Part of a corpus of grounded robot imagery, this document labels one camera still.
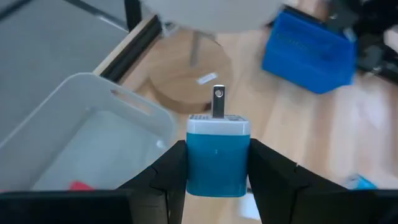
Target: black metal frame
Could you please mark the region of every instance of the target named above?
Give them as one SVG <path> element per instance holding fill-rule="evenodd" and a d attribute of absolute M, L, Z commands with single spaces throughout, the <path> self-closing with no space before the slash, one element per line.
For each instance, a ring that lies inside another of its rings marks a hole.
<path fill-rule="evenodd" d="M 132 31 L 142 20 L 141 4 L 139 0 L 124 0 L 124 6 L 127 26 Z M 120 81 L 131 65 L 139 59 L 142 53 L 156 39 L 161 30 L 160 22 L 155 16 L 116 56 L 109 66 L 102 71 L 101 76 L 113 82 Z"/>
<path fill-rule="evenodd" d="M 102 77 L 118 82 L 131 65 L 139 59 L 144 51 L 160 34 L 161 26 L 158 18 L 153 17 L 149 23 L 133 38 L 130 43 L 101 73 Z"/>

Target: white sticker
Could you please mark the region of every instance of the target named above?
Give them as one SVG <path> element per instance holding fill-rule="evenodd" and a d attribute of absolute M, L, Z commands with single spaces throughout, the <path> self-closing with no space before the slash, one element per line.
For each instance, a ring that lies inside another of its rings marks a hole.
<path fill-rule="evenodd" d="M 203 85 L 203 84 L 205 84 L 206 82 L 212 81 L 213 79 L 215 79 L 215 78 L 217 78 L 217 77 L 218 77 L 217 73 L 212 72 L 212 73 L 209 73 L 209 74 L 207 74 L 207 75 L 205 75 L 205 76 L 200 77 L 200 78 L 197 80 L 197 83 L 198 83 L 199 85 Z"/>

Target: gray wall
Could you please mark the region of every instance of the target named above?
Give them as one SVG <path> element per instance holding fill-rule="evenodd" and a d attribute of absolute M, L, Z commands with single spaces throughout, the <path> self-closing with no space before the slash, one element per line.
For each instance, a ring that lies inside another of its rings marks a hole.
<path fill-rule="evenodd" d="M 62 0 L 32 1 L 0 21 L 0 142 L 66 77 L 92 71 L 126 35 Z"/>

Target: white plastic bin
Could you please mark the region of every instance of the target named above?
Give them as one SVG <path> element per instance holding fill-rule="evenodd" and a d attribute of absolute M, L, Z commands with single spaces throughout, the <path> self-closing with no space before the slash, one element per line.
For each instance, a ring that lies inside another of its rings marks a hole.
<path fill-rule="evenodd" d="M 168 111 L 90 73 L 67 78 L 0 142 L 0 190 L 115 189 L 174 138 Z"/>

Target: white label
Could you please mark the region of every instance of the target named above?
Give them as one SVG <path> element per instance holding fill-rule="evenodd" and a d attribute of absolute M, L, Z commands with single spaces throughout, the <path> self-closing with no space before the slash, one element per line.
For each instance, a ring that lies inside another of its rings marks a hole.
<path fill-rule="evenodd" d="M 189 119 L 195 119 L 195 120 L 210 120 L 212 119 L 211 115 L 209 114 L 191 114 L 189 116 Z M 224 120 L 228 121 L 245 121 L 241 116 L 238 115 L 225 115 Z"/>
<path fill-rule="evenodd" d="M 217 77 L 218 77 L 217 73 L 212 72 L 212 73 L 209 73 L 209 74 L 207 74 L 207 75 L 205 75 L 205 76 L 200 77 L 200 78 L 197 80 L 197 83 L 198 83 L 199 85 L 203 85 L 203 84 L 207 83 L 208 81 L 212 81 L 213 79 L 215 79 L 215 78 L 217 78 Z"/>

